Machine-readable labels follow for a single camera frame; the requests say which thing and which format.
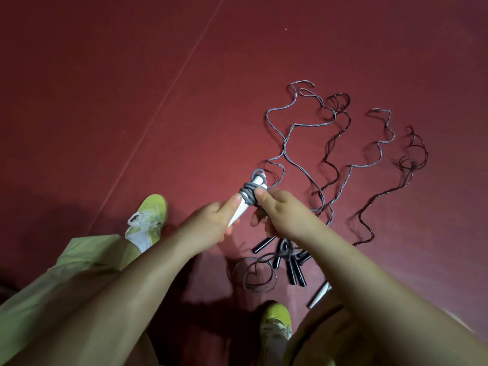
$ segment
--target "jump rope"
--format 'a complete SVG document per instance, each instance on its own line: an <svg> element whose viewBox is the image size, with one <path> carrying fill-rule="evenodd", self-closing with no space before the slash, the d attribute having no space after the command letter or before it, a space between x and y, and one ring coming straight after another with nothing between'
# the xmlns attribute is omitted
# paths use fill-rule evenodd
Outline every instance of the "jump rope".
<svg viewBox="0 0 488 366"><path fill-rule="evenodd" d="M292 164L293 166L300 169L300 171L303 172L307 176L307 178L310 180L310 182L313 184L313 186L317 189L316 193L319 196L321 206L319 208L316 208L316 209L311 209L311 211L314 212L316 214L316 216L320 216L325 210L328 210L329 215L328 215L328 220L327 220L326 224L328 226L330 226L332 224L332 222L334 220L334 216L335 216L334 209L332 208L333 204L336 203L337 200L339 199L339 197L342 195L342 192L343 192L347 182L351 178L352 170L354 168L367 168L367 167L371 167L371 166L378 164L381 161L381 159L383 158L383 150L381 148L381 145L382 144L389 144L395 139L395 133L389 127L389 122L391 119L391 111L388 109L380 109L380 108L373 108L369 111L370 116L374 116L374 115L377 116L381 113L387 113L386 119L383 119L381 117L380 118L385 122L384 132L387 132L389 134L387 136L388 139L387 140L379 140L376 142L376 147L377 147L378 153L379 153L377 160L375 160L374 162L369 163L369 164L363 164L363 165L350 164L348 166L348 172L347 172L347 175L346 175L343 183L339 187L339 189L336 192L333 199L330 202L326 203L326 199L324 197L324 191L328 187L336 184L339 181L339 179L341 178L341 173L339 172L338 168L334 164L332 164L328 160L328 158L329 158L331 152L333 151L333 149L335 147L336 140L342 134L344 134L345 131L347 131L347 129L351 125L352 118L350 117L349 113L346 111L346 109L348 108L348 106L351 103L351 98L348 94L338 93L338 94L332 95L332 96L327 98L326 102L331 103L331 106L327 106L326 102L324 102L324 100L320 96L316 95L314 92L312 92L308 88L302 87L302 88L299 88L297 90L297 88L295 86L299 85L299 84L305 84L305 85L310 86L311 88L313 88L315 86L312 82L310 82L308 80L301 80L301 81L296 81L296 82L290 83L289 86L291 87L291 89L293 91L293 99L292 99L291 103L288 105L285 105L284 107L281 107L281 108L269 109L266 112L266 116L265 116L266 122L271 126L271 128L283 140L283 147L282 147L281 153L279 155L277 155L276 157L273 157L273 158L270 158L267 160L267 162L269 164L278 166L282 169L281 176L279 177L279 179L276 183L274 183L271 186L267 186L267 179L265 176L265 172L263 169L258 168L252 173L251 182L246 182L243 185L243 187L241 188L240 193L242 195L242 199L245 202L246 206L247 205L253 205L257 208L260 208L260 206L258 205L258 203L254 197L254 190L257 187L262 187L262 188L266 189L268 187L277 186L281 183L281 181L283 180L284 175L285 175L285 167L283 164L277 163L275 161L281 157L284 157L290 164ZM288 131L288 134L285 136L271 122L271 120L269 119L269 114L273 111L276 111L276 110L284 110L284 109L289 108L290 106L292 106L293 104L296 103L298 96L302 96L302 97L306 97L306 98L316 98L320 104L320 107L322 109L330 111L332 117L329 121L324 122L324 123L319 123L319 124L294 123L291 125L290 130ZM327 164L333 168L333 170L336 173L336 178L334 178L332 181L328 182L326 185L321 187L302 166L300 166L299 164L297 164L296 162L294 162L290 158L290 156L288 155L288 153L286 151L287 145L288 145L288 142L290 140L290 136L296 127L323 127L323 126L328 126L328 125L334 123L338 119L339 116L345 116L347 118L347 125L343 129L339 130L339 132L336 135L334 135L327 142L326 154L325 154L324 158L322 159L322 161L325 164ZM394 163L396 168L398 168L402 172L405 172L405 176L402 177L399 186L396 186L394 188L388 189L386 191L383 191L381 193L378 193L378 194L372 196L368 200L368 202L364 205L364 207L361 208L359 211L357 211L354 214L354 217L357 216L359 222L364 227L366 227L370 233L370 237L368 239L357 241L357 242L353 243L354 246L358 246L360 244L370 242L375 238L375 234L373 233L373 230L363 220L363 212L366 209L368 209L371 206L371 204L376 200L376 198L378 198L379 196L389 194L393 191L399 190L399 189L407 186L413 178L414 171L424 168L424 166L427 164L427 159L428 159L429 153L428 153L427 149L425 148L424 141L422 140L422 138L420 136L418 136L414 132L412 126L409 126L408 129L409 129L410 133L407 136L410 137L410 143L408 144L408 146L406 148L408 149L408 148L412 148L412 147L418 147L418 148L422 149L423 153L424 153L423 160L420 163L417 163L412 159L412 157L410 155L404 155L397 162ZM254 254L258 254L263 248L265 248L265 246L267 246L273 240L275 240L275 238L276 237L271 237L269 239L263 240L260 244L258 244L256 247L254 247L252 249L252 252ZM281 259L284 259L285 263L286 263L286 270L287 270L288 279L289 279L290 284L296 285L298 283L300 286L306 286L307 283L306 283L305 278L303 276L302 270L300 269L300 266L303 265L310 258L311 258L310 253L308 253L304 250L299 250L288 239L280 239L278 244L277 244L277 249L275 252L266 253L266 254L263 254L259 257L245 257L240 263L238 263L234 267L234 270L232 272L232 276L236 281L242 283L244 289L249 289L249 290L252 290L255 292L259 292L259 293L265 293L265 292L268 292L268 291L270 291L276 287L277 282L278 282L278 276L277 276L276 271L279 269ZM258 275L259 275L258 274L258 265L259 264L269 267L269 269L270 269L269 278L263 282L260 282L260 283L249 282L250 277L252 277L252 276L258 277ZM243 265L246 265L246 266L243 269L243 272L239 273L238 271Z"/></svg>

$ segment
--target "floor seam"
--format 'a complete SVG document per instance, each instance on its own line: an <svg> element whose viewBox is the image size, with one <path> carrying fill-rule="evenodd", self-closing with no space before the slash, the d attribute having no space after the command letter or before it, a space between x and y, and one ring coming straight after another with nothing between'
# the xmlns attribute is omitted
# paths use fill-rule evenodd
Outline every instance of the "floor seam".
<svg viewBox="0 0 488 366"><path fill-rule="evenodd" d="M147 124L146 126L146 129L144 130L143 134L141 135L141 138L139 139L139 141L137 142L136 146L134 147L134 149L132 150L131 154L129 155L129 158L127 159L122 171L120 172L119 176L117 177L117 179L115 180L114 184L112 185L112 187L110 188L107 196L105 197L103 203L101 204L100 208L98 209L98 212L97 214L94 216L92 222L90 223L90 225L88 226L88 228L86 229L85 231L85 234L84 236L88 236L91 232L91 229L93 228L95 222L97 221L98 217L100 216L102 210L105 208L105 205L107 204L108 200L110 199L110 197L112 196L112 193L113 191L115 190L115 188L117 187L117 185L119 184L120 182L120 179L122 178L122 176L124 175L125 171L127 170L127 167L129 166L129 164L131 163L131 160L132 158L134 157L134 155L137 153L139 147L141 146L141 144L143 143L144 141L144 138L146 137L147 133L149 132L149 129L151 128L152 124L154 123L154 120L156 119L156 117L158 116L159 112L161 111L164 103L166 102L166 100L168 99L169 97L169 94L171 93L171 91L173 90L173 87L174 85L176 84L176 82L178 81L178 79L180 78L181 74L183 73L183 71L185 70L186 68L186 65L188 64L188 62L190 61L191 57L193 56L193 53L195 52L195 50L197 49L198 45L200 44L200 42L202 41L202 39L204 38L204 35L205 33L207 32L210 24L212 23L213 19L215 18L215 16L217 15L217 13L219 12L220 10L220 7L222 6L224 0L220 0L219 4L217 5L217 7L215 8L215 11L212 13L210 19L208 20L207 24L205 25L204 27L204 30L202 31L202 33L200 34L200 36L198 37L198 40L195 42L195 45L193 46L193 48L191 49L190 53L188 54L188 56L186 57L183 65L181 66L180 70L178 71L178 74L176 75L175 79L173 80L173 83L171 83L171 85L169 86L168 88L168 91L166 92L166 95L164 95L164 97L162 98L160 104L158 105L158 107L156 108L156 111L154 113L154 115L151 117L151 119L149 120L149 123Z"/></svg>

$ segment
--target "right hand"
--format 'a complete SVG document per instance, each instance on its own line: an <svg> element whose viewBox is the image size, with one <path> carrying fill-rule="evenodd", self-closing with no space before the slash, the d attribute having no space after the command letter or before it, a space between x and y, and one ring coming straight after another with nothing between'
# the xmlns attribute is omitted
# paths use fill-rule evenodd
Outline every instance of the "right hand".
<svg viewBox="0 0 488 366"><path fill-rule="evenodd" d="M301 245L313 239L317 231L325 226L288 191L274 187L266 191L257 187L254 196L269 218L257 209L251 217L251 226L256 227L260 222L265 223L265 232L269 238L278 236Z"/></svg>

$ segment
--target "forearm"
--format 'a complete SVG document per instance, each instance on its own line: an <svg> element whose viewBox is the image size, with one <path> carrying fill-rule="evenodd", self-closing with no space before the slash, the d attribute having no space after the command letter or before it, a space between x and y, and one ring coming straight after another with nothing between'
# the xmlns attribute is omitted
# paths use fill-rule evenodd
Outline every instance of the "forearm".
<svg viewBox="0 0 488 366"><path fill-rule="evenodd" d="M345 307L396 364L478 365L486 348L463 326L411 292L325 225L301 242Z"/></svg>
<svg viewBox="0 0 488 366"><path fill-rule="evenodd" d="M189 260L176 236L152 246L9 365L121 365Z"/></svg>

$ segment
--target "hand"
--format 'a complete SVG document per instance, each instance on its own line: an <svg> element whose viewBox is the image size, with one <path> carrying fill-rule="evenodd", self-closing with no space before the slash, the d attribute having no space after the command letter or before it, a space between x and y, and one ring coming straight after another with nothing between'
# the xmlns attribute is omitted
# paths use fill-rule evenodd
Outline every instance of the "hand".
<svg viewBox="0 0 488 366"><path fill-rule="evenodd" d="M232 233L229 222L241 203L241 194L235 194L222 203L210 203L194 211L180 226L175 235L188 247L191 256L222 242Z"/></svg>
<svg viewBox="0 0 488 366"><path fill-rule="evenodd" d="M268 237L287 238L301 245L304 241L310 241L317 230L325 226L288 191L274 187L265 191L257 187L254 196L269 218L257 209L251 217L251 226L256 227L259 222L265 223Z"/></svg>

